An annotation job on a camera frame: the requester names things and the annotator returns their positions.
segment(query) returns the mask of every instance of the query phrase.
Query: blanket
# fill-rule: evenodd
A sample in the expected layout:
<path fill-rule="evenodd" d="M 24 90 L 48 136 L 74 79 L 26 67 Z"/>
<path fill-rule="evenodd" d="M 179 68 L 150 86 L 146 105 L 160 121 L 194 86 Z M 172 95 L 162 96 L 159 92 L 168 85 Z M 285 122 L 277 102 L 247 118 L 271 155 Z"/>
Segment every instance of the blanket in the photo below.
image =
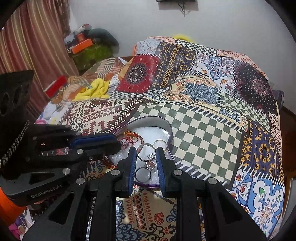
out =
<path fill-rule="evenodd" d="M 194 178 L 216 178 L 273 237 L 282 219 L 284 176 L 279 110 L 265 73 L 244 54 L 169 37 L 149 37 L 135 50 L 108 100 L 72 102 L 60 124 L 88 135 L 115 132 L 142 116 L 165 118 L 173 127 L 176 166 Z M 106 171 L 90 161 L 81 177 Z M 176 200 L 158 189 L 135 185 L 116 208 L 118 240 L 167 241 L 175 234 Z M 204 240 L 201 209 L 200 218 Z"/>

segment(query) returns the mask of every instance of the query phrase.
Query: orange box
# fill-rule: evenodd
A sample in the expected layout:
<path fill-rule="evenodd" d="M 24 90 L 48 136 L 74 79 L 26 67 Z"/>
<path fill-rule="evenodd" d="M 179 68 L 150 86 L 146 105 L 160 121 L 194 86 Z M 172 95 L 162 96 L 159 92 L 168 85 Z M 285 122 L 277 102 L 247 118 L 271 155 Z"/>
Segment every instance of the orange box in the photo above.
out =
<path fill-rule="evenodd" d="M 79 43 L 85 41 L 85 37 L 84 37 L 83 34 L 78 34 L 78 35 L 76 35 L 76 36 L 77 36 L 77 38 L 78 38 Z"/>
<path fill-rule="evenodd" d="M 81 51 L 81 50 L 83 50 L 83 49 L 85 49 L 85 48 L 87 48 L 87 47 L 89 47 L 89 46 L 91 46 L 91 45 L 93 45 L 92 40 L 91 40 L 91 39 L 87 39 L 87 40 L 85 40 L 85 41 L 83 41 L 83 42 L 81 42 L 81 43 L 75 45 L 75 46 L 72 48 L 72 52 L 73 52 L 74 54 L 76 54 L 76 53 L 78 53 L 79 51 Z"/>

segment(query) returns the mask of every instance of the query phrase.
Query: white foam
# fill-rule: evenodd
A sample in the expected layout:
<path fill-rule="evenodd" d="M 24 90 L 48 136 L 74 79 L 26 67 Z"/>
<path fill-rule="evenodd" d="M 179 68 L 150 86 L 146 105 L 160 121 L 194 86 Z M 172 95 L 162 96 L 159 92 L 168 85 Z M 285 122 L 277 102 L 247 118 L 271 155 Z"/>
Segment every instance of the white foam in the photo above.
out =
<path fill-rule="evenodd" d="M 135 129 L 129 129 L 129 131 L 138 133 L 144 140 L 144 143 L 149 143 L 151 145 L 153 145 L 153 143 L 156 140 L 163 140 L 166 143 L 168 142 L 168 139 L 170 137 L 169 133 L 164 130 L 161 129 L 159 127 L 139 127 L 139 128 L 135 128 Z M 134 144 L 135 148 L 138 148 L 138 146 L 141 144 L 140 139 L 138 140 L 137 143 Z M 164 143 L 158 141 L 155 143 L 155 147 L 163 147 L 163 149 L 166 149 L 166 146 Z M 126 148 L 125 150 L 121 150 L 119 153 L 115 154 L 115 155 L 111 155 L 108 156 L 108 159 L 111 160 L 115 165 L 117 165 L 117 163 L 119 162 L 119 160 L 121 159 L 125 159 L 128 156 L 128 151 L 129 151 L 130 147 Z M 143 159 L 147 159 L 147 155 L 150 153 L 154 153 L 153 149 L 149 146 L 144 146 L 142 151 L 140 152 L 139 156 Z M 165 152 L 165 156 L 167 159 L 171 159 L 172 157 L 171 155 L 167 152 Z M 144 184 L 150 184 L 150 185 L 155 185 L 155 184 L 159 184 L 159 179 L 158 179 L 158 171 L 157 171 L 157 166 L 156 166 L 156 159 L 154 158 L 152 160 L 152 162 L 155 164 L 155 171 L 151 170 L 151 179 L 148 180 L 147 182 L 145 182 Z M 137 164 L 136 164 L 136 170 L 139 167 L 143 167 L 146 164 L 146 162 L 141 161 L 138 157 L 137 157 Z"/>

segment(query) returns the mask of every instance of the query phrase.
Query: white wall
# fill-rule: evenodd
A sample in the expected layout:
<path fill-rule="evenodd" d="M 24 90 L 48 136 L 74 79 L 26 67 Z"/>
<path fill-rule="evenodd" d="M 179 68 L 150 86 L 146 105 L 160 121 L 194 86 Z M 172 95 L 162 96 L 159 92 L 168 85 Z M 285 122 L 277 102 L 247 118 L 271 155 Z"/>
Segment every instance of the white wall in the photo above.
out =
<path fill-rule="evenodd" d="M 70 0 L 70 26 L 83 23 L 108 30 L 119 42 L 118 56 L 148 36 L 185 34 L 196 43 L 248 55 L 285 92 L 296 113 L 296 43 L 264 0 L 197 0 L 186 15 L 176 3 L 156 0 Z"/>

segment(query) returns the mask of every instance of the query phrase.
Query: yellow cloth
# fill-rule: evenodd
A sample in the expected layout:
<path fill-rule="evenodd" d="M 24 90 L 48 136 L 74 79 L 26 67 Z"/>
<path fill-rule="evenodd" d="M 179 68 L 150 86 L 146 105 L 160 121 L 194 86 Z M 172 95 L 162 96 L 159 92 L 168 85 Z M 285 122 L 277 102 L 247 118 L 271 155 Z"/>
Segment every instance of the yellow cloth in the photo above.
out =
<path fill-rule="evenodd" d="M 80 93 L 78 93 L 73 101 L 77 100 L 86 100 L 91 98 L 109 98 L 109 95 L 106 95 L 109 88 L 110 80 L 104 81 L 101 78 L 94 80 L 91 83 L 90 88 L 83 89 Z"/>

